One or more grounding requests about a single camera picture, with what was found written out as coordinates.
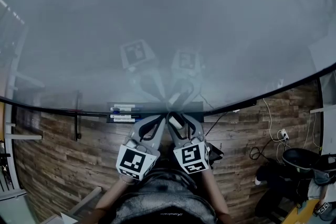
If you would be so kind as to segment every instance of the forearm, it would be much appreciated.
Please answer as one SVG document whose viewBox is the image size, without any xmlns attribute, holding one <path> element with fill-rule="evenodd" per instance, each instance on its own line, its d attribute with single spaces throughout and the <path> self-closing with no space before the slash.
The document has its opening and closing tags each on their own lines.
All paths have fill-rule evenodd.
<svg viewBox="0 0 336 224">
<path fill-rule="evenodd" d="M 208 202 L 214 208 L 217 217 L 224 224 L 232 224 L 232 218 L 229 215 L 229 209 L 227 208 L 226 201 L 217 185 L 215 177 L 211 169 L 204 170 L 202 173 L 203 187 L 206 190 L 208 196 Z"/>
<path fill-rule="evenodd" d="M 114 202 L 125 192 L 129 185 L 126 182 L 132 182 L 128 177 L 119 179 L 98 201 L 95 209 L 109 210 Z"/>
<path fill-rule="evenodd" d="M 328 189 L 328 185 L 323 186 L 322 189 L 321 189 L 321 193 L 320 193 L 320 201 L 321 202 L 323 202 L 325 197 L 326 197 L 327 189 Z"/>
<path fill-rule="evenodd" d="M 126 191 L 133 180 L 126 176 L 119 179 L 98 201 L 94 211 L 85 219 L 83 219 L 81 224 L 95 224 L 98 223 L 106 212 L 112 207 L 115 201 Z"/>
</svg>

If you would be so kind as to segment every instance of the person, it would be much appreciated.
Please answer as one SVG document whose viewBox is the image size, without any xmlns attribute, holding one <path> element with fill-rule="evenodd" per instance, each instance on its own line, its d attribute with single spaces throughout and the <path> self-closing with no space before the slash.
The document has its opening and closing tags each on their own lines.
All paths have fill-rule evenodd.
<svg viewBox="0 0 336 224">
<path fill-rule="evenodd" d="M 142 181 L 120 175 L 81 224 L 110 223 L 232 224 L 211 168 L 188 175 L 160 161 Z"/>
<path fill-rule="evenodd" d="M 269 188 L 299 205 L 306 200 L 319 199 L 316 210 L 325 202 L 336 201 L 336 183 L 318 186 L 312 172 L 299 173 L 292 167 L 268 162 L 259 167 L 256 174 L 256 185 L 263 181 Z"/>
</svg>

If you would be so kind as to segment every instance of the white cable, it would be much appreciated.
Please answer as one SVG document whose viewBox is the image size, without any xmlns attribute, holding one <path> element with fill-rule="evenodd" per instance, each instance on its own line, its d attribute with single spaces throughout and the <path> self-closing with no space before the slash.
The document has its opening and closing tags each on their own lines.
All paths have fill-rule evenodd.
<svg viewBox="0 0 336 224">
<path fill-rule="evenodd" d="M 271 111 L 269 110 L 268 104 L 266 103 L 265 99 L 263 98 L 262 100 L 264 101 L 265 105 L 267 106 L 268 113 L 269 113 L 269 118 L 270 118 L 270 120 L 271 120 L 271 122 L 270 122 L 270 124 L 269 124 L 269 129 L 268 129 L 269 136 L 271 137 L 271 139 L 272 139 L 273 142 L 281 142 L 281 141 L 285 140 L 285 139 L 281 139 L 281 140 L 279 140 L 279 138 L 278 138 L 278 140 L 274 140 L 274 139 L 273 139 L 273 137 L 272 137 L 272 135 L 271 135 L 271 128 L 272 128 L 272 116 L 271 116 Z"/>
<path fill-rule="evenodd" d="M 290 146 L 287 145 L 287 144 L 285 144 L 284 142 L 280 142 L 280 143 L 278 144 L 278 147 L 277 147 L 277 160 L 278 160 L 278 163 L 281 163 L 281 162 L 279 161 L 279 159 L 278 159 L 278 150 L 279 150 L 279 146 L 280 146 L 281 144 L 284 144 L 284 146 L 285 146 L 285 150 L 286 150 L 286 146 L 290 148 Z"/>
<path fill-rule="evenodd" d="M 316 113 L 315 113 L 315 120 L 314 120 L 314 125 L 313 125 L 313 133 L 311 134 L 311 136 L 313 137 L 313 143 L 316 147 L 320 148 L 320 146 L 318 146 L 317 144 L 315 144 L 315 141 L 314 141 L 314 128 L 315 128 L 315 123 L 316 123 Z"/>
<path fill-rule="evenodd" d="M 304 146 L 306 145 L 306 142 L 307 142 L 308 133 L 309 133 L 309 125 L 310 125 L 310 116 L 311 116 L 311 114 L 309 113 L 309 120 L 308 120 L 308 130 L 307 130 L 307 136 L 306 136 L 306 141 L 305 141 L 305 144 L 303 145 L 303 147 L 302 147 L 302 148 L 304 148 Z"/>
<path fill-rule="evenodd" d="M 279 143 L 278 144 L 278 147 L 277 147 L 277 160 L 278 160 L 278 163 L 281 163 L 280 161 L 279 161 L 279 159 L 278 159 L 278 150 L 279 150 L 279 146 L 280 146 L 281 144 Z"/>
</svg>

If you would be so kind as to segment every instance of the black object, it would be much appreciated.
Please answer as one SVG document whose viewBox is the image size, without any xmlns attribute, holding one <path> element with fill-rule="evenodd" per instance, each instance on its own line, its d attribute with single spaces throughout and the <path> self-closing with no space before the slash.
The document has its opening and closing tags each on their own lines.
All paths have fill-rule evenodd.
<svg viewBox="0 0 336 224">
<path fill-rule="evenodd" d="M 0 154 L 0 173 L 3 174 L 4 181 L 6 184 L 6 188 L 9 191 L 9 186 L 8 183 L 12 184 L 12 178 L 10 177 L 10 174 L 8 173 L 8 163 L 7 163 L 7 157 L 10 157 L 10 154 Z M 5 190 L 5 186 L 0 182 L 0 186 L 2 191 L 7 191 Z"/>
<path fill-rule="evenodd" d="M 216 148 L 213 144 L 205 142 L 205 145 L 210 148 L 209 153 L 209 165 L 212 166 L 215 161 L 222 159 L 224 153 Z"/>
<path fill-rule="evenodd" d="M 319 102 L 320 102 L 320 108 L 323 107 L 323 94 L 322 94 L 322 86 L 321 86 L 321 79 L 317 79 L 317 88 L 319 92 Z M 324 114 L 323 111 L 319 113 L 320 115 L 320 146 L 323 145 L 323 136 L 324 136 Z"/>
<path fill-rule="evenodd" d="M 6 224 L 6 222 L 3 220 L 1 216 L 0 216 L 0 224 Z"/>
<path fill-rule="evenodd" d="M 215 127 L 215 125 L 217 124 L 217 122 L 218 122 L 223 116 L 225 116 L 227 113 L 228 113 L 228 112 L 223 113 L 223 114 L 217 119 L 217 121 L 211 126 L 211 128 L 209 129 L 209 131 L 207 131 L 207 133 L 205 134 L 205 136 L 208 135 L 208 133 L 212 130 L 212 128 Z"/>
<path fill-rule="evenodd" d="M 250 154 L 249 154 L 249 157 L 250 159 L 256 161 L 257 159 L 259 159 L 260 156 L 264 157 L 266 160 L 268 160 L 269 162 L 276 162 L 274 159 L 271 159 L 271 158 L 268 158 L 266 157 L 263 152 L 265 150 L 265 148 L 267 147 L 267 145 L 273 141 L 273 139 L 270 139 L 266 144 L 265 146 L 263 146 L 263 148 L 260 150 L 257 146 L 254 146 L 251 148 L 250 150 Z"/>
<path fill-rule="evenodd" d="M 330 224 L 336 224 L 336 218 Z"/>
<path fill-rule="evenodd" d="M 279 204 L 282 200 L 282 196 L 273 189 L 267 191 L 259 200 L 256 209 L 254 211 L 257 217 L 267 217 L 275 224 L 281 224 L 280 220 L 274 213 L 285 218 L 288 214 L 285 210 L 279 208 Z"/>
<path fill-rule="evenodd" d="M 290 148 L 282 155 L 285 165 L 294 166 L 298 172 L 304 173 L 310 171 L 319 160 L 319 154 L 303 148 Z"/>
<path fill-rule="evenodd" d="M 78 133 L 78 115 L 75 115 L 75 141 L 81 138 L 82 138 L 82 135 Z"/>
<path fill-rule="evenodd" d="M 291 148 L 282 155 L 285 165 L 296 168 L 299 173 L 313 171 L 313 178 L 318 186 L 335 182 L 336 154 L 319 155 L 302 148 Z"/>
<path fill-rule="evenodd" d="M 266 181 L 267 186 L 281 197 L 296 204 L 302 204 L 308 197 L 308 188 L 313 173 L 298 173 L 296 168 L 275 162 L 259 167 L 256 173 L 258 181 Z"/>
</svg>

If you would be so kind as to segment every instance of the yellow object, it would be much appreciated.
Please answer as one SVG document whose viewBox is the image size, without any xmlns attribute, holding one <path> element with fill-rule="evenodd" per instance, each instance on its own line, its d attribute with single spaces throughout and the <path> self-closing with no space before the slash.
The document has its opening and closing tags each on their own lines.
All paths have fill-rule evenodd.
<svg viewBox="0 0 336 224">
<path fill-rule="evenodd" d="M 282 222 L 282 224 L 306 224 L 313 215 L 315 205 L 319 202 L 319 199 L 308 200 L 306 206 L 300 210 L 294 208 Z"/>
</svg>

